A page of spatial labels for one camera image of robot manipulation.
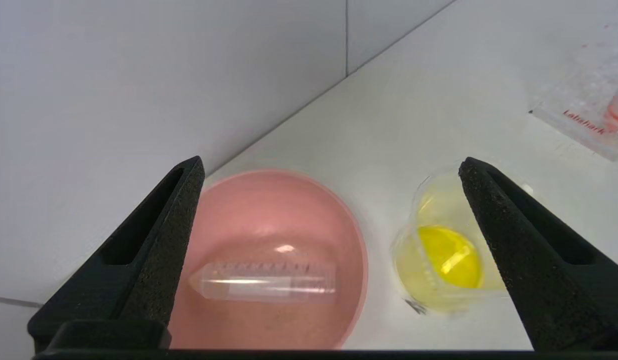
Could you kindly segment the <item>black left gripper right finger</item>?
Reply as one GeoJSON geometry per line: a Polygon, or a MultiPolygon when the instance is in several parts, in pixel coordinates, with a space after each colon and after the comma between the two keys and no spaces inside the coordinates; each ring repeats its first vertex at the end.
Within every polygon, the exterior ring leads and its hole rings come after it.
{"type": "Polygon", "coordinates": [[[458,175],[531,346],[618,351],[618,264],[491,164],[458,175]]]}

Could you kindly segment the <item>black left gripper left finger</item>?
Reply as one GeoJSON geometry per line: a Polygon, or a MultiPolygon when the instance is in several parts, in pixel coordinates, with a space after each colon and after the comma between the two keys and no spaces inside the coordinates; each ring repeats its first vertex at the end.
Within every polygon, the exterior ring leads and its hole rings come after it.
{"type": "Polygon", "coordinates": [[[173,167],[28,322],[37,351],[165,348],[206,173],[173,167]]]}

